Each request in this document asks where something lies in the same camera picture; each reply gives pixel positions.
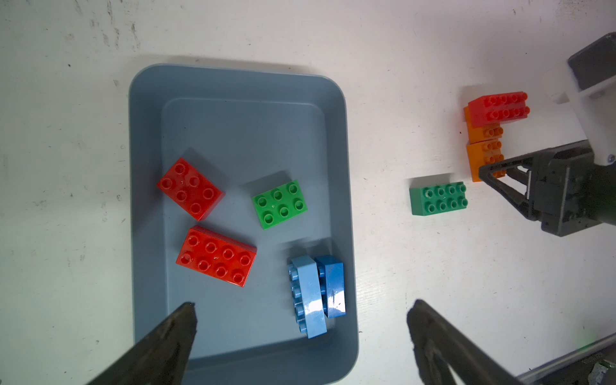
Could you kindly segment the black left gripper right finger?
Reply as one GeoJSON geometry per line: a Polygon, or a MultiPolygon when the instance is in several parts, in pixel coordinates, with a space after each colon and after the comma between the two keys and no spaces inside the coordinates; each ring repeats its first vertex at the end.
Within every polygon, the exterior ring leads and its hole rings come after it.
{"type": "Polygon", "coordinates": [[[518,384],[515,377],[460,333],[424,300],[407,313],[416,365],[425,384],[518,384]]]}

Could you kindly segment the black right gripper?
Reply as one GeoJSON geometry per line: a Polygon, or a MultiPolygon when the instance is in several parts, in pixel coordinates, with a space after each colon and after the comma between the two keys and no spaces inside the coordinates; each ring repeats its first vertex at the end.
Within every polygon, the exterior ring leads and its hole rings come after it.
{"type": "Polygon", "coordinates": [[[578,141],[483,165],[479,178],[525,219],[565,237],[615,225],[615,165],[595,164],[589,141],[578,141]],[[528,180],[526,196],[499,177],[528,180]]]}

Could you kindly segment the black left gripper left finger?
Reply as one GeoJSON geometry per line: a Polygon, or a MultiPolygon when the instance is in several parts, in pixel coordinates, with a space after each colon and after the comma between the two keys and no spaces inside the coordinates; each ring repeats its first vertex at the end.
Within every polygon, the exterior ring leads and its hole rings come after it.
{"type": "Polygon", "coordinates": [[[197,333],[194,303],[183,303],[92,384],[180,384],[197,333]]]}

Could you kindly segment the orange lego brick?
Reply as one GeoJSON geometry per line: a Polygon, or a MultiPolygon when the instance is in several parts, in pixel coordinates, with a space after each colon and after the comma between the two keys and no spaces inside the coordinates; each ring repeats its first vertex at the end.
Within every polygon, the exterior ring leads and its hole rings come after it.
{"type": "Polygon", "coordinates": [[[464,112],[469,144],[476,144],[483,141],[502,138],[504,130],[499,124],[489,124],[484,127],[475,127],[471,121],[471,115],[468,107],[464,108],[464,112]]]}
{"type": "Polygon", "coordinates": [[[473,182],[480,182],[479,169],[485,165],[492,165],[505,160],[501,152],[502,142],[499,139],[481,141],[469,144],[467,149],[469,166],[473,182]]]}

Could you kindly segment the long dark green lego brick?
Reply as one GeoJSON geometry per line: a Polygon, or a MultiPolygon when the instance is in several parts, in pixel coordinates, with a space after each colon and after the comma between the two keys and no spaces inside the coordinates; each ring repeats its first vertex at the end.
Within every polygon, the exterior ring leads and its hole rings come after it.
{"type": "Polygon", "coordinates": [[[466,185],[463,182],[410,188],[412,214],[426,217],[464,210],[468,207],[466,191],[466,185]]]}

